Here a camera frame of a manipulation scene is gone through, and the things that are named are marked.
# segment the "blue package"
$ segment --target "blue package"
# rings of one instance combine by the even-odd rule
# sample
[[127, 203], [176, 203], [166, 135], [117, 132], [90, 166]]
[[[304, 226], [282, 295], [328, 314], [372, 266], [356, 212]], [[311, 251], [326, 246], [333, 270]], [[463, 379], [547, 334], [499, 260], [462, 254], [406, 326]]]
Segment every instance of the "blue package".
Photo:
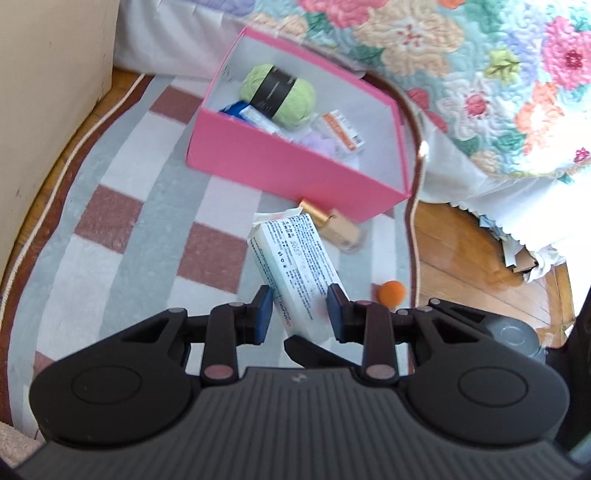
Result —
[[243, 102], [242, 100], [231, 105], [228, 105], [224, 110], [220, 110], [221, 113], [225, 113], [226, 115], [235, 116], [240, 120], [248, 121], [240, 114], [246, 107], [248, 106], [247, 102]]

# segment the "beige box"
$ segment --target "beige box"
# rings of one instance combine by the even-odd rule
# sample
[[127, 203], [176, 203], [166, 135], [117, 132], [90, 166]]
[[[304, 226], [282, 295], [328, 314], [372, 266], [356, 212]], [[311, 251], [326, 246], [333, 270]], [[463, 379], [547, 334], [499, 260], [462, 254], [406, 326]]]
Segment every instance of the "beige box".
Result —
[[0, 1], [0, 270], [68, 140], [111, 88], [119, 0]]

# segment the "bed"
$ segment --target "bed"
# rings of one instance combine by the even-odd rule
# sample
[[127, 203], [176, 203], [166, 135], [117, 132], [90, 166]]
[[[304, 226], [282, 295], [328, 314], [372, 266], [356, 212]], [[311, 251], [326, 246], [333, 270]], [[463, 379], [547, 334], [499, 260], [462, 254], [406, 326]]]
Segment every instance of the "bed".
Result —
[[211, 79], [255, 24], [376, 70], [421, 119], [423, 200], [535, 251], [579, 231], [591, 186], [590, 22], [585, 0], [122, 0], [115, 62]]

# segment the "white package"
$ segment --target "white package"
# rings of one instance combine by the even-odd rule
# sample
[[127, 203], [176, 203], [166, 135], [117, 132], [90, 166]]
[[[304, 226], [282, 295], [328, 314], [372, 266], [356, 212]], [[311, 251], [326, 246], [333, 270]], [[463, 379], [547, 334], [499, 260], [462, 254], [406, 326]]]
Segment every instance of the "white package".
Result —
[[356, 154], [365, 145], [357, 130], [339, 110], [319, 115], [314, 120], [314, 128], [336, 142], [340, 156]]
[[310, 215], [301, 208], [255, 214], [248, 242], [288, 336], [320, 343], [333, 336], [326, 306], [329, 285], [343, 288]]

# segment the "cardboard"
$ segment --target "cardboard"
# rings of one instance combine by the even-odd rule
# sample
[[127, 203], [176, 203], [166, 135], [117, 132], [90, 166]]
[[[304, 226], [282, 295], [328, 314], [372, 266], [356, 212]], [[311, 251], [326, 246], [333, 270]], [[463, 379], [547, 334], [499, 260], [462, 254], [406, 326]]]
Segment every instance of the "cardboard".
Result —
[[[365, 145], [355, 166], [219, 113], [239, 100], [251, 69], [265, 63], [306, 79], [316, 90], [316, 113], [338, 109], [359, 131]], [[288, 133], [298, 138], [298, 131]], [[305, 198], [326, 211], [335, 208], [356, 222], [407, 199], [411, 188], [396, 102], [303, 47], [251, 28], [240, 34], [207, 91], [187, 165], [296, 202]]]
[[0, 267], [44, 179], [111, 88], [118, 0], [0, 2]]

